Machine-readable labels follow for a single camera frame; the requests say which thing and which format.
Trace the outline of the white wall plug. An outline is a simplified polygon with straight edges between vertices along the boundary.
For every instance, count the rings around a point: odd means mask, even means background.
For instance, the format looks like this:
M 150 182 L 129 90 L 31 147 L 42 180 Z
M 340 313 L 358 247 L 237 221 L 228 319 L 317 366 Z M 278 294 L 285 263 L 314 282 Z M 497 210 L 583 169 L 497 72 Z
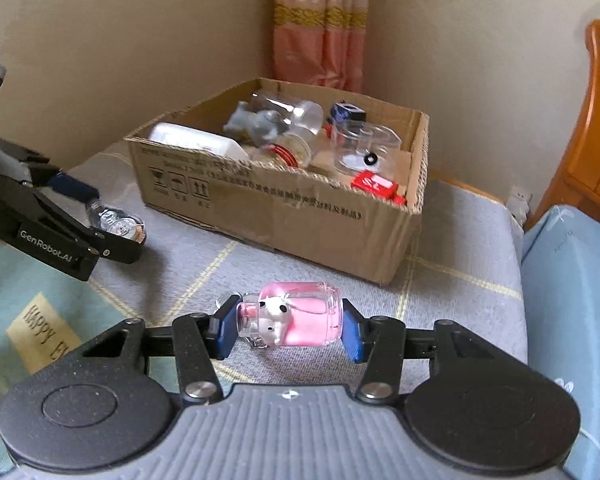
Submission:
M 528 219 L 531 197 L 528 190 L 518 185 L 513 186 L 509 191 L 506 208 L 520 226 L 523 226 Z

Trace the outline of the red toy train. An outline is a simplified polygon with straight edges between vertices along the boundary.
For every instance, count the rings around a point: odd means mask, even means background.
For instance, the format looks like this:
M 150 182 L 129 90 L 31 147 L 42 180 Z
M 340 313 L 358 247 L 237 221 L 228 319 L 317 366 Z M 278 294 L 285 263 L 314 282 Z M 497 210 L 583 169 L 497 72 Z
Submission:
M 406 204 L 406 198 L 400 193 L 400 186 L 396 182 L 370 170 L 364 170 L 357 174 L 351 181 L 351 186 L 400 206 Z

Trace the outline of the grey plaid mat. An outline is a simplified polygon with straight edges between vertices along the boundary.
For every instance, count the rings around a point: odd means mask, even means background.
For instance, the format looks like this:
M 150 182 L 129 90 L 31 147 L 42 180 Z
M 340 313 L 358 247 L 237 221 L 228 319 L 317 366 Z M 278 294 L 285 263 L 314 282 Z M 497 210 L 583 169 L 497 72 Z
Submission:
M 449 318 L 518 359 L 528 354 L 521 230 L 486 196 L 430 180 L 422 224 L 393 281 L 378 286 L 148 208 L 124 143 L 73 173 L 107 203 L 138 214 L 148 240 L 137 263 L 102 260 L 85 282 L 0 245 L 0 405 L 22 378 L 124 318 L 166 326 L 185 313 L 214 311 L 232 292 L 257 292 L 271 282 L 324 281 L 366 316 L 389 315 L 419 328 Z M 0 438 L 0 472 L 9 468 Z

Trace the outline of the wooden headboard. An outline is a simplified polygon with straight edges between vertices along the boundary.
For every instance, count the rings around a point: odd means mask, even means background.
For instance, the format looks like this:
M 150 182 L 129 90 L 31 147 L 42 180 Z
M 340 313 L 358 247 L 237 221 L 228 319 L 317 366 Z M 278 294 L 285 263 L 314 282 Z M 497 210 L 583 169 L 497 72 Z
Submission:
M 600 222 L 600 20 L 585 29 L 590 56 L 588 90 L 571 139 L 535 212 L 524 224 L 537 224 L 555 205 L 576 207 Z

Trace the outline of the blue floral bedding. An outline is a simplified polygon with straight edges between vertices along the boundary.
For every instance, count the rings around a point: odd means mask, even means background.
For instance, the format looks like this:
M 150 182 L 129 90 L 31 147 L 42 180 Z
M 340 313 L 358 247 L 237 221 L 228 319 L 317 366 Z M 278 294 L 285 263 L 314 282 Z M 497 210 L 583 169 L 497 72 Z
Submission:
M 566 468 L 600 478 L 600 222 L 550 208 L 522 242 L 529 365 L 576 400 L 581 430 Z

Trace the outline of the white pill bottle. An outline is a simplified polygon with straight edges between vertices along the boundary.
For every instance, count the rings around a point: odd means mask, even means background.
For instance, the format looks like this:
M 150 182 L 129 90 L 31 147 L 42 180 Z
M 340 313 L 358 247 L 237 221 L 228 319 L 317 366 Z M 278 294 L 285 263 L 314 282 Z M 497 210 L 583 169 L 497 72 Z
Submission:
M 231 138 L 170 122 L 158 122 L 150 130 L 147 139 L 174 148 L 204 151 L 235 160 L 250 159 L 249 154 Z

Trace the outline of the clear round container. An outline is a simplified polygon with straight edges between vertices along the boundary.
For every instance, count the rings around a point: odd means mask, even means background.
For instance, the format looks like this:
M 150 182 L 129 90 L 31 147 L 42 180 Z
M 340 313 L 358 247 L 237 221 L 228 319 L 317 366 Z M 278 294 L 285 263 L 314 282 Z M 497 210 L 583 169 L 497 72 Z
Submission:
M 402 144 L 399 136 L 383 125 L 345 120 L 330 130 L 334 166 L 343 174 L 355 176 L 362 171 L 393 179 L 396 154 Z

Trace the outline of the pink striped curtain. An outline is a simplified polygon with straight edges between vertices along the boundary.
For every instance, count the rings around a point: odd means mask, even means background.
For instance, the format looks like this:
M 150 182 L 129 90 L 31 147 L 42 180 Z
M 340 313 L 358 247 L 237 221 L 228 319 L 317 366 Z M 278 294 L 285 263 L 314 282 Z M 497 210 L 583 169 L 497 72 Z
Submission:
M 278 80 L 360 92 L 368 0 L 274 0 Z

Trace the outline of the pink panda bottle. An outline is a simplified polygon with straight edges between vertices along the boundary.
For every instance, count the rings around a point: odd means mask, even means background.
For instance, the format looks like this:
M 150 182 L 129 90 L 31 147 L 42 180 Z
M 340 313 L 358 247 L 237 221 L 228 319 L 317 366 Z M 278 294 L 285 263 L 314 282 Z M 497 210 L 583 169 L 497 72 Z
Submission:
M 237 307 L 238 336 L 254 348 L 325 347 L 342 326 L 340 291 L 325 282 L 273 282 Z

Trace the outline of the grey elephant toy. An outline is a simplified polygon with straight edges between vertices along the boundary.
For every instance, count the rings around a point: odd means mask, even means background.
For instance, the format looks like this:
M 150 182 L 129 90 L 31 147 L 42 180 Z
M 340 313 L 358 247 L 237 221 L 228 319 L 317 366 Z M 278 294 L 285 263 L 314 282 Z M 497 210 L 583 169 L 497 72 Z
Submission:
M 285 125 L 276 110 L 253 112 L 247 102 L 239 101 L 222 130 L 236 141 L 249 139 L 253 145 L 261 146 L 272 143 L 285 131 Z

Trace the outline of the capsule bottle red label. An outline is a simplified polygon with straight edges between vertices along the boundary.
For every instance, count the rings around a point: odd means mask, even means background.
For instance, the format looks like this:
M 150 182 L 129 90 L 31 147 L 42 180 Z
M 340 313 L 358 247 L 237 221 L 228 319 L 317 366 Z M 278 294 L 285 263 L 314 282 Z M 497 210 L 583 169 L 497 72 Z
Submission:
M 318 149 L 318 135 L 310 129 L 294 127 L 263 144 L 253 156 L 258 162 L 281 167 L 306 169 Z

